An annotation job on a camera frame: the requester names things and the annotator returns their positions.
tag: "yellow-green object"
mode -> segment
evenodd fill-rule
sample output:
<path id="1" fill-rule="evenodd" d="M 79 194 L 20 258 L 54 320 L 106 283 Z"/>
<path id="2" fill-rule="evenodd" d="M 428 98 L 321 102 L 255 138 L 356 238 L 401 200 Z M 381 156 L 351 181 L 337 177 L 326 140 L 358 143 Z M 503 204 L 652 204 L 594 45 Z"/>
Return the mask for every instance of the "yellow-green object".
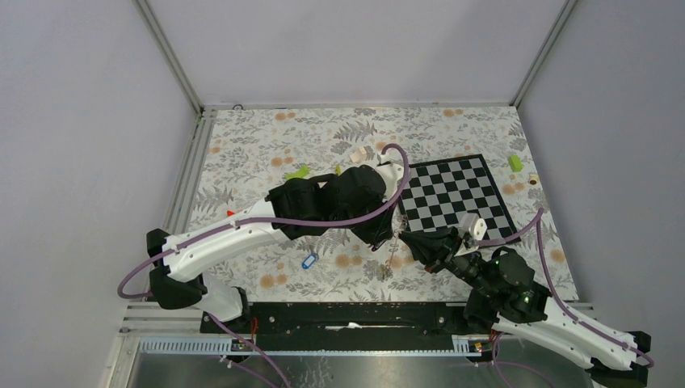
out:
<path id="1" fill-rule="evenodd" d="M 519 172 L 523 169 L 523 164 L 521 164 L 521 159 L 517 155 L 511 155 L 509 157 L 509 167 L 513 172 Z"/>
<path id="2" fill-rule="evenodd" d="M 293 173 L 286 174 L 285 175 L 285 180 L 293 179 L 293 178 L 304 178 L 309 174 L 309 167 L 305 164 L 304 166 L 300 167 L 300 170 L 297 170 Z"/>

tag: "lime green object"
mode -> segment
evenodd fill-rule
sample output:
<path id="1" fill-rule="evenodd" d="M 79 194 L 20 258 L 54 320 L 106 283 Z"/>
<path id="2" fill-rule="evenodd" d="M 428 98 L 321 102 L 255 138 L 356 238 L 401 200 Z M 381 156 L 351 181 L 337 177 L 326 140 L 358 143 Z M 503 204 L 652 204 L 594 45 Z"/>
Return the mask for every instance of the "lime green object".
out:
<path id="1" fill-rule="evenodd" d="M 513 172 L 519 172 L 523 169 L 523 164 L 521 164 L 521 159 L 516 155 L 511 155 L 509 157 L 509 166 Z"/>
<path id="2" fill-rule="evenodd" d="M 309 174 L 309 167 L 305 164 L 304 166 L 300 167 L 300 170 L 297 170 L 291 174 L 286 174 L 285 175 L 285 180 L 293 179 L 293 178 L 304 178 Z"/>

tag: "chessboard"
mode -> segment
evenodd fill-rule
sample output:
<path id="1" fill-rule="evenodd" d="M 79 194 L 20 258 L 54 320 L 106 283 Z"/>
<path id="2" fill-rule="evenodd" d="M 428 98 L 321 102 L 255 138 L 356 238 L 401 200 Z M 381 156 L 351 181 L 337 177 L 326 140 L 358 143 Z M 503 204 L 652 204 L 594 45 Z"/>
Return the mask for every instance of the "chessboard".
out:
<path id="1" fill-rule="evenodd" d="M 422 162 L 410 168 L 411 180 L 400 200 L 408 231 L 431 232 L 457 226 L 466 213 L 477 213 L 488 226 L 485 240 L 516 232 L 481 154 Z"/>

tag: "blue object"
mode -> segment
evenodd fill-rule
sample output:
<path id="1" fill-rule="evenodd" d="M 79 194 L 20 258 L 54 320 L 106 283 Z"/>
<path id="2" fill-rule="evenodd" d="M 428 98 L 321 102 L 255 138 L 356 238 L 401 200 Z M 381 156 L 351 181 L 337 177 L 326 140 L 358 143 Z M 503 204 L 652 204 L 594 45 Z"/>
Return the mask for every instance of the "blue object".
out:
<path id="1" fill-rule="evenodd" d="M 302 268 L 309 269 L 309 267 L 311 267 L 314 263 L 316 263 L 318 259 L 319 259 L 319 256 L 316 253 L 309 254 L 309 256 L 307 256 L 305 261 L 302 262 Z"/>

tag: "white wall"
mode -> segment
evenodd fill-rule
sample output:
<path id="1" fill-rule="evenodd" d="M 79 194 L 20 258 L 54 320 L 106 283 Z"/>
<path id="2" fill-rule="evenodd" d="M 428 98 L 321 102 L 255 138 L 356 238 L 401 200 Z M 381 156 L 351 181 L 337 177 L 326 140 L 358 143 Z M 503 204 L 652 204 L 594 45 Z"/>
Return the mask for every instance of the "white wall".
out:
<path id="1" fill-rule="evenodd" d="M 193 113 L 132 2 L 36 3 L 0 1 L 0 386 L 92 388 Z"/>
<path id="2" fill-rule="evenodd" d="M 564 0 L 151 0 L 213 103 L 508 102 Z"/>
<path id="3" fill-rule="evenodd" d="M 685 2 L 581 2 L 520 109 L 576 285 L 682 386 Z"/>

